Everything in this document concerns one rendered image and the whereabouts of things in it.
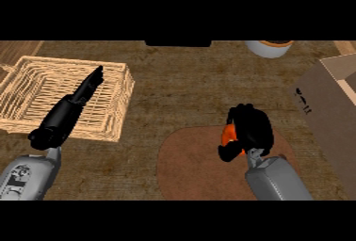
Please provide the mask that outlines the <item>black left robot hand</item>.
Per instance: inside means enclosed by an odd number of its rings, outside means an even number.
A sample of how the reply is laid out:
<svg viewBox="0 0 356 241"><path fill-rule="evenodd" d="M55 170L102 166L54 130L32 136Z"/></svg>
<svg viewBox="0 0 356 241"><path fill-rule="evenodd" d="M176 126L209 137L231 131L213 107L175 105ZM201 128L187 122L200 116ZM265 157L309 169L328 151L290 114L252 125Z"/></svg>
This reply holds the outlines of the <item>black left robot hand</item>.
<svg viewBox="0 0 356 241"><path fill-rule="evenodd" d="M73 132L83 108L104 83L104 67L100 66L83 80L73 94L67 94L49 111L42 124L29 134L32 147L37 150L57 148Z"/></svg>

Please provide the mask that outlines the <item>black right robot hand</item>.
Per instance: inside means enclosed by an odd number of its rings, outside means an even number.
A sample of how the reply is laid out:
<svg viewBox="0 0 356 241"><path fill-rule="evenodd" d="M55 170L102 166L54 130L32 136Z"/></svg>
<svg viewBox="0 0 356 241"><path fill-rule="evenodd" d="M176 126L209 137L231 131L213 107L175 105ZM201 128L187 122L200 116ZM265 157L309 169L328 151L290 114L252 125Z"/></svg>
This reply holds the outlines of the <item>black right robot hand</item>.
<svg viewBox="0 0 356 241"><path fill-rule="evenodd" d="M252 149L262 149L262 156L271 154L274 148L274 128L268 114L255 108L253 104L238 104L230 109L227 124L235 124L237 137L246 153ZM219 146L219 156L225 162L231 162L235 153L230 153Z"/></svg>

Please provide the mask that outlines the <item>orange squash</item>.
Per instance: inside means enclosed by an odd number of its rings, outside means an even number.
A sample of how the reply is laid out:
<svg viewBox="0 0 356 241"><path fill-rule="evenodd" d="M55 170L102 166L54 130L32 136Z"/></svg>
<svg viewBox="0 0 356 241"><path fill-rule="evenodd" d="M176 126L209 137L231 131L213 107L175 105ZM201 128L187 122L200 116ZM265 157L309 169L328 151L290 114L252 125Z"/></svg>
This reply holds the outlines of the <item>orange squash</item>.
<svg viewBox="0 0 356 241"><path fill-rule="evenodd" d="M235 124L228 124L222 133L222 148L227 152L235 153L237 156L244 156L246 150L243 148L235 132Z"/></svg>

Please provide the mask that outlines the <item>brown cardboard box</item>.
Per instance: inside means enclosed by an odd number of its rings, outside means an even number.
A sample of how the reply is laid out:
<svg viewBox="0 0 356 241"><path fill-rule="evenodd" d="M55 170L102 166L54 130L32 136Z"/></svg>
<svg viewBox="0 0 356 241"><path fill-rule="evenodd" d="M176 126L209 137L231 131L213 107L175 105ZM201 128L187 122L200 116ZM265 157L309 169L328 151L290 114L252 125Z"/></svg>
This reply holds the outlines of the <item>brown cardboard box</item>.
<svg viewBox="0 0 356 241"><path fill-rule="evenodd" d="M323 58L290 86L290 94L356 200L356 53Z"/></svg>

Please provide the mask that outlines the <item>brown oval cutting board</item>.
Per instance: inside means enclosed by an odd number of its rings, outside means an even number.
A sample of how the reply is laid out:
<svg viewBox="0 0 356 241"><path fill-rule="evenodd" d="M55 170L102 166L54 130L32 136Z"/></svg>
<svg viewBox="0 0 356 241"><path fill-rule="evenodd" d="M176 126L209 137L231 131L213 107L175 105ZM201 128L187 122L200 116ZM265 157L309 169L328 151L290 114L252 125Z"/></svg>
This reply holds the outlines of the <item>brown oval cutting board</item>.
<svg viewBox="0 0 356 241"><path fill-rule="evenodd" d="M225 162L219 156L224 129L222 125L188 127L166 138L157 180L167 200L256 200L246 181L247 157Z"/></svg>

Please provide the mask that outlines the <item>pale wicker basket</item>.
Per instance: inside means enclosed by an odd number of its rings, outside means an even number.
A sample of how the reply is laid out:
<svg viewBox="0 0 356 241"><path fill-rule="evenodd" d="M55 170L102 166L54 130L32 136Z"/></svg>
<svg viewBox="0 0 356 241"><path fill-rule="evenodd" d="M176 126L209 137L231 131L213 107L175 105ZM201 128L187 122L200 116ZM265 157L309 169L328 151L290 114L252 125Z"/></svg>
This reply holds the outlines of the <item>pale wicker basket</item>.
<svg viewBox="0 0 356 241"><path fill-rule="evenodd" d="M119 141L135 81L129 65L116 62L23 56L12 66L0 63L8 72L0 79L0 130L32 133L97 68L104 69L104 83L83 108L71 137Z"/></svg>

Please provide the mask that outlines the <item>white pot with orange rim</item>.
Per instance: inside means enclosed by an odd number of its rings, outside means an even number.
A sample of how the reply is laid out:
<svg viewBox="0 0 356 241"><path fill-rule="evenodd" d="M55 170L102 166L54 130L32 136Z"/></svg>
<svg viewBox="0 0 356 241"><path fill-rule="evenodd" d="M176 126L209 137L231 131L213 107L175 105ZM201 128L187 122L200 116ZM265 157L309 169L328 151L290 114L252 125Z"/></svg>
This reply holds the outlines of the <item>white pot with orange rim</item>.
<svg viewBox="0 0 356 241"><path fill-rule="evenodd" d="M246 45L252 52L265 58L283 57L293 46L292 40L280 42L269 40L247 40Z"/></svg>

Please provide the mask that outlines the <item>black appliance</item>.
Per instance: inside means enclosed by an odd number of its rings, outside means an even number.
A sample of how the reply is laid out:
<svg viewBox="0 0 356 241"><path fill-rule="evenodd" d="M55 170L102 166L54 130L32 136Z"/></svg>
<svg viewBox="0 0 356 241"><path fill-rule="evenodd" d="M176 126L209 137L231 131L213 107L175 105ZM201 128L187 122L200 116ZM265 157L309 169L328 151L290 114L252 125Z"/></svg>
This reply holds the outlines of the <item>black appliance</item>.
<svg viewBox="0 0 356 241"><path fill-rule="evenodd" d="M187 41L187 40L145 40L148 46L159 47L210 47L212 40Z"/></svg>

